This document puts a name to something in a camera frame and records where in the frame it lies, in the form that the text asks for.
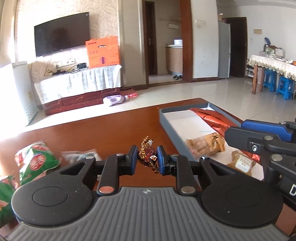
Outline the lace table cloth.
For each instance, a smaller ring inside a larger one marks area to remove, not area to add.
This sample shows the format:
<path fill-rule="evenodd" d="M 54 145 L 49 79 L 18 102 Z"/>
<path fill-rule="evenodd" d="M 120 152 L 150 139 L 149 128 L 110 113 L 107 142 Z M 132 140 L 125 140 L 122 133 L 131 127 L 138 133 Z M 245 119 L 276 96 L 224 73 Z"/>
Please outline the lace table cloth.
<path fill-rule="evenodd" d="M 276 71 L 280 75 L 284 75 L 295 81 L 296 78 L 296 66 L 283 61 L 275 60 L 269 57 L 263 57 L 258 55 L 252 55 L 248 61 L 251 66 L 259 66 Z"/>

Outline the orange cardboard gift box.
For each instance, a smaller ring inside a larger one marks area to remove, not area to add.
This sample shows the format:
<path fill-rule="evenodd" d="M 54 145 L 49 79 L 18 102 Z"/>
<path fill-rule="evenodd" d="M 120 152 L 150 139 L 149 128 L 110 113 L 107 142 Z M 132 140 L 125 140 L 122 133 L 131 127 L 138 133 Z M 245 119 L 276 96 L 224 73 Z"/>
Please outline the orange cardboard gift box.
<path fill-rule="evenodd" d="M 91 39 L 85 45 L 90 69 L 120 64 L 117 36 Z"/>

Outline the kitchen cabinet with pot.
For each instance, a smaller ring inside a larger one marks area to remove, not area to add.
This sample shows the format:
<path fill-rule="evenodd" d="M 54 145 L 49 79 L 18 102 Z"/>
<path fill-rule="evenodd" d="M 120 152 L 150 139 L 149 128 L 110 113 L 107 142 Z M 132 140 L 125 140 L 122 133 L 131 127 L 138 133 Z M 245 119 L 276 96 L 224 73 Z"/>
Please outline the kitchen cabinet with pot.
<path fill-rule="evenodd" d="M 166 70 L 172 74 L 183 73 L 183 40 L 174 39 L 166 45 Z"/>

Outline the long red snack packet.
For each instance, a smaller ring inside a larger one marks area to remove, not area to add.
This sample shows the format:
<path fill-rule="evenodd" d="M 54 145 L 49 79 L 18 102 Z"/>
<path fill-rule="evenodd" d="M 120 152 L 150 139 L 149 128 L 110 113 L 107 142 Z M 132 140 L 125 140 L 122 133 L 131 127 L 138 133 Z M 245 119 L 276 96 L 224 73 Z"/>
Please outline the long red snack packet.
<path fill-rule="evenodd" d="M 225 138 L 225 132 L 229 127 L 238 127 L 237 124 L 235 124 L 233 121 L 229 120 L 227 117 L 217 111 L 201 108 L 191 108 L 190 110 L 198 115 L 223 138 Z"/>

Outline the green prawn cracker bag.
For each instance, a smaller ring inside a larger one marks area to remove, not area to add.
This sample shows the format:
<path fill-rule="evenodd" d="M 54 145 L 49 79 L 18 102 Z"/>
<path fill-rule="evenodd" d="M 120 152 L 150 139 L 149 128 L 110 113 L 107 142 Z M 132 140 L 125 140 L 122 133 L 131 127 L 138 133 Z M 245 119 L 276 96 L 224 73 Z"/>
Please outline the green prawn cracker bag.
<path fill-rule="evenodd" d="M 19 150 L 15 154 L 15 162 L 19 167 L 20 185 L 44 177 L 48 172 L 60 167 L 53 152 L 43 141 L 38 141 Z"/>
<path fill-rule="evenodd" d="M 1 177 L 0 181 L 0 226 L 3 227 L 13 220 L 14 213 L 11 208 L 11 198 L 18 189 L 19 184 L 15 176 L 8 175 Z"/>

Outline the blue plastic stool left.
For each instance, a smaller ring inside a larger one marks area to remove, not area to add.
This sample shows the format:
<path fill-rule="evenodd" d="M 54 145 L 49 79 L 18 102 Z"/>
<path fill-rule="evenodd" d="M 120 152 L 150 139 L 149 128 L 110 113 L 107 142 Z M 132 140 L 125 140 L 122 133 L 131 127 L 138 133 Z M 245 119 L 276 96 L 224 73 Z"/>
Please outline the blue plastic stool left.
<path fill-rule="evenodd" d="M 265 68 L 263 87 L 267 87 L 270 92 L 275 92 L 277 73 L 274 70 Z"/>

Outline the clear bag of nuts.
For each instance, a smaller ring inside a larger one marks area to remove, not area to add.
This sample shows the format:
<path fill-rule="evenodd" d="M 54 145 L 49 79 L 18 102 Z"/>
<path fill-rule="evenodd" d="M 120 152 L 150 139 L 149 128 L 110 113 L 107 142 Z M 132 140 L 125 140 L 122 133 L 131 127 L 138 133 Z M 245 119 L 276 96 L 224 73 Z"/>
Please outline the clear bag of nuts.
<path fill-rule="evenodd" d="M 102 158 L 97 153 L 96 149 L 91 149 L 88 151 L 62 151 L 62 158 L 69 164 L 80 161 L 86 157 L 95 157 L 96 161 L 102 161 Z"/>

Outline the blue plastic stool right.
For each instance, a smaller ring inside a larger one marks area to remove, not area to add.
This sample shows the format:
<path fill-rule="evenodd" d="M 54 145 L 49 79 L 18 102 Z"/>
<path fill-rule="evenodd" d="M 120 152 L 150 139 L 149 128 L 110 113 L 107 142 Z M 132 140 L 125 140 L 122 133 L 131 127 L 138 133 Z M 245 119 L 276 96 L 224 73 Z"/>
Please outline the blue plastic stool right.
<path fill-rule="evenodd" d="M 294 91 L 295 91 L 295 81 L 281 75 L 278 80 L 275 94 L 276 95 L 282 94 L 283 99 L 290 100 L 290 99 L 293 99 Z"/>

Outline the blue plastic stool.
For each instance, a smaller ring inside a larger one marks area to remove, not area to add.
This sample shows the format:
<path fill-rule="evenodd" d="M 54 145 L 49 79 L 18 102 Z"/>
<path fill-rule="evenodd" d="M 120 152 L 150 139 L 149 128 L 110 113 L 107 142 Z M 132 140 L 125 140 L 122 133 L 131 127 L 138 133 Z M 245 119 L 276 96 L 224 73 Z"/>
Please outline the blue plastic stool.
<path fill-rule="evenodd" d="M 265 68 L 263 87 L 267 87 L 270 92 L 275 92 L 277 73 L 274 70 Z"/>
<path fill-rule="evenodd" d="M 278 80 L 275 94 L 276 95 L 282 94 L 283 99 L 290 100 L 290 99 L 293 99 L 294 91 L 295 91 L 295 81 L 281 75 Z"/>

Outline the white blue patterned cloth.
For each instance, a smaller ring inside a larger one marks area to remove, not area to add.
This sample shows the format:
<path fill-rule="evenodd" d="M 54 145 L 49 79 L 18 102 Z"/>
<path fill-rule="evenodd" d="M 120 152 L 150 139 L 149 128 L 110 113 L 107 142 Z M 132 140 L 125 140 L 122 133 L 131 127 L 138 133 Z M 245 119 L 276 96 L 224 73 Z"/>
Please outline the white blue patterned cloth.
<path fill-rule="evenodd" d="M 55 75 L 34 84 L 41 104 L 65 97 L 121 87 L 121 65 Z"/>

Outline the beige pastry packet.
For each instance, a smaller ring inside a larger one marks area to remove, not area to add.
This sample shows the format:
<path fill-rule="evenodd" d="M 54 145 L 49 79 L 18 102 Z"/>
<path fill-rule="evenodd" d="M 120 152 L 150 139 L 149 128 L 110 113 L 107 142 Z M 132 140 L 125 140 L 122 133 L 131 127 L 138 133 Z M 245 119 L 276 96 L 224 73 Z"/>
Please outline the beige pastry packet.
<path fill-rule="evenodd" d="M 186 146 L 195 159 L 201 156 L 212 156 L 225 151 L 225 140 L 218 133 L 186 140 Z"/>

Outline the brown gold candy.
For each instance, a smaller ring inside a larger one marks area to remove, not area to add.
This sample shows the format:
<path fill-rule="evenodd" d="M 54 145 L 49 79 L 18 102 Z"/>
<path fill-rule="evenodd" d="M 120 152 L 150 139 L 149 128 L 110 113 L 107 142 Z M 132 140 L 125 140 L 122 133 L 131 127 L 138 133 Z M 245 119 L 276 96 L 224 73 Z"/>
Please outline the brown gold candy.
<path fill-rule="evenodd" d="M 141 142 L 137 156 L 138 161 L 142 165 L 149 167 L 154 173 L 157 174 L 159 173 L 158 156 L 156 149 L 152 146 L 153 142 L 153 139 L 151 139 L 149 136 L 146 136 Z"/>

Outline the brown gold snack packet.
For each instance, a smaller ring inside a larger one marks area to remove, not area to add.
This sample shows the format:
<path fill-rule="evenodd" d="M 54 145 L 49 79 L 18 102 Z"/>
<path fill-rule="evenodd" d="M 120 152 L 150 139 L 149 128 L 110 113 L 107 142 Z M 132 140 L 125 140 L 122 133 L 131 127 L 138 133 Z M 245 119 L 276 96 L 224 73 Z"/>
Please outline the brown gold snack packet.
<path fill-rule="evenodd" d="M 231 156 L 232 161 L 227 164 L 227 166 L 251 176 L 252 168 L 255 166 L 256 162 L 239 150 L 233 151 Z"/>

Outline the grey shallow box tray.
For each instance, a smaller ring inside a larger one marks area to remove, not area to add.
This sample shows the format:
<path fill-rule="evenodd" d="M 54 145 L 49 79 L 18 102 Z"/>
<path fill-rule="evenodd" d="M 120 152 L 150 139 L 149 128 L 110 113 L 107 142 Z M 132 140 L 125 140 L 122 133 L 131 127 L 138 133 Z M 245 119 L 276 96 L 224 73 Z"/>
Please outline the grey shallow box tray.
<path fill-rule="evenodd" d="M 203 121 L 201 117 L 191 111 L 192 108 L 214 110 L 233 121 L 236 125 L 240 126 L 240 123 L 227 114 L 226 111 L 210 102 L 160 109 L 159 122 L 178 153 L 186 156 L 190 161 L 198 161 L 187 148 L 186 140 L 203 137 L 214 133 L 215 130 Z"/>

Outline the silver refrigerator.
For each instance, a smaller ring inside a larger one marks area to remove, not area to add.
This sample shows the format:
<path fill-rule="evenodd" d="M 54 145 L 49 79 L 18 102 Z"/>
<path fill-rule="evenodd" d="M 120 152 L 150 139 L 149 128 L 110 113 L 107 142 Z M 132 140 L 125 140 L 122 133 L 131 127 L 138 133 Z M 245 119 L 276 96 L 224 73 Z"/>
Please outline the silver refrigerator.
<path fill-rule="evenodd" d="M 230 75 L 231 33 L 230 24 L 218 22 L 219 30 L 219 67 L 218 78 L 227 79 Z"/>

